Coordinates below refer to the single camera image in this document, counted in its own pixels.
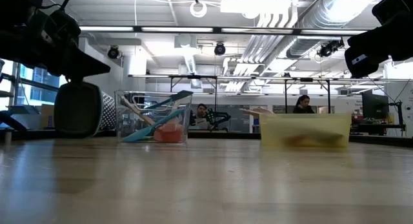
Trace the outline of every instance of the computer monitor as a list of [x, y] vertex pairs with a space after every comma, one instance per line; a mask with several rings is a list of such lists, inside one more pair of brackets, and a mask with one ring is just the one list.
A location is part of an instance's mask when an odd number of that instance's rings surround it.
[[363, 92], [363, 117], [386, 119], [388, 115], [388, 97], [375, 95], [372, 91]]

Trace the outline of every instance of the red object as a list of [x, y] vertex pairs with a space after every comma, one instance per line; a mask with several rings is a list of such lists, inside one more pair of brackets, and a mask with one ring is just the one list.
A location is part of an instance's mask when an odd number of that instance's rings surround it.
[[183, 127], [180, 124], [164, 124], [157, 127], [154, 140], [163, 143], [182, 142]]

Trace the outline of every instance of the man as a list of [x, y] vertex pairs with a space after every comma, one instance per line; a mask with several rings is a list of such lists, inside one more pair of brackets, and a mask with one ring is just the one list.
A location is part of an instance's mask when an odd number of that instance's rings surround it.
[[191, 110], [190, 125], [198, 126], [204, 123], [204, 125], [208, 126], [207, 110], [208, 110], [208, 107], [204, 104], [198, 105], [198, 108], [196, 109], [196, 114], [194, 114], [193, 111]]

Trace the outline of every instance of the ceiling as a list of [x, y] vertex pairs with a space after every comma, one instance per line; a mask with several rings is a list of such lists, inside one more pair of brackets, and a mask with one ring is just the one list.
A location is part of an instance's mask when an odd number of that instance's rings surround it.
[[[48, 3], [61, 3], [63, 0], [45, 0]], [[171, 0], [172, 8], [168, 0], [70, 0], [66, 11], [72, 15], [80, 25], [152, 25], [152, 26], [256, 26], [257, 19], [247, 19], [241, 14], [224, 14], [220, 8], [208, 5], [208, 11], [202, 18], [196, 18], [190, 13], [190, 5], [193, 0]], [[313, 2], [304, 0], [299, 2], [299, 13]], [[346, 28], [374, 28], [379, 23], [371, 14], [371, 4], [364, 12], [349, 22]], [[174, 34], [95, 34], [93, 38], [139, 38], [147, 46], [153, 61], [148, 62], [148, 68], [177, 68], [184, 63], [182, 56], [173, 56], [169, 52], [174, 47]], [[202, 46], [200, 54], [195, 56], [197, 64], [222, 65], [225, 57], [214, 55], [214, 47], [218, 41], [224, 42], [226, 54], [242, 54], [247, 46], [250, 36], [242, 35], [197, 35], [197, 44]], [[340, 50], [331, 58], [317, 62], [314, 53], [305, 60], [298, 61], [294, 66], [295, 73], [313, 71], [340, 72], [346, 70], [344, 51]]]

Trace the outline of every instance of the yellow plastic bin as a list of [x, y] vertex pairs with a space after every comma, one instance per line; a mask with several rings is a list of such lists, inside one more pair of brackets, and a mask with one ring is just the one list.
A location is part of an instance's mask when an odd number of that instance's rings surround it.
[[350, 114], [261, 114], [259, 121], [267, 148], [348, 147]]

